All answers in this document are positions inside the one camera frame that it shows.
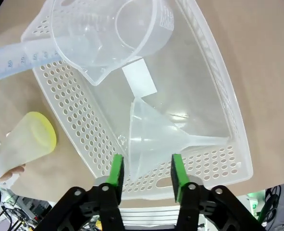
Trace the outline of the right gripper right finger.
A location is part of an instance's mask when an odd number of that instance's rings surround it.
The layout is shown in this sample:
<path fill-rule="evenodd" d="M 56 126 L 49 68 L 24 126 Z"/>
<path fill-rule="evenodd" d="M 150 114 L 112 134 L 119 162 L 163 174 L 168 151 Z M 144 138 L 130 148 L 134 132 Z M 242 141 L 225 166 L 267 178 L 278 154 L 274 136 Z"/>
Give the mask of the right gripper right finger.
<path fill-rule="evenodd" d="M 199 215 L 219 231 L 260 231 L 262 225 L 225 186 L 208 190 L 199 177 L 188 176 L 180 154 L 172 155 L 172 184 L 180 204 L 175 229 L 196 231 Z"/>

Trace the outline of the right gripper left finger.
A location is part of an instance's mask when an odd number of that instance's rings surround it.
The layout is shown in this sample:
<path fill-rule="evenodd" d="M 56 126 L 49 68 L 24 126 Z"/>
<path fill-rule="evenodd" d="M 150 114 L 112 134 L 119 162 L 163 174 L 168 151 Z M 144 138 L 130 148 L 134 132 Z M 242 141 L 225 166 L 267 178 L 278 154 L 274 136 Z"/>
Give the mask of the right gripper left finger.
<path fill-rule="evenodd" d="M 89 191 L 70 188 L 37 225 L 38 231 L 80 231 L 98 215 L 104 231 L 124 231 L 119 210 L 123 190 L 124 160 L 115 154 L 110 175 Z"/>

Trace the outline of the person's right hand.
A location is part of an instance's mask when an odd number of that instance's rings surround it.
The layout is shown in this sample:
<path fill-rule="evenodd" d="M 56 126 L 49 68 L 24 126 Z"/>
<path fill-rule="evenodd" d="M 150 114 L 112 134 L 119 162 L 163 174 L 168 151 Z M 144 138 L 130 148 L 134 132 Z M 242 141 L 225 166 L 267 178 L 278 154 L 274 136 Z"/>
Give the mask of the person's right hand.
<path fill-rule="evenodd" d="M 25 164 L 15 167 L 11 170 L 9 170 L 8 172 L 6 172 L 1 178 L 0 181 L 6 181 L 8 179 L 10 179 L 13 174 L 21 174 L 25 171 Z"/>

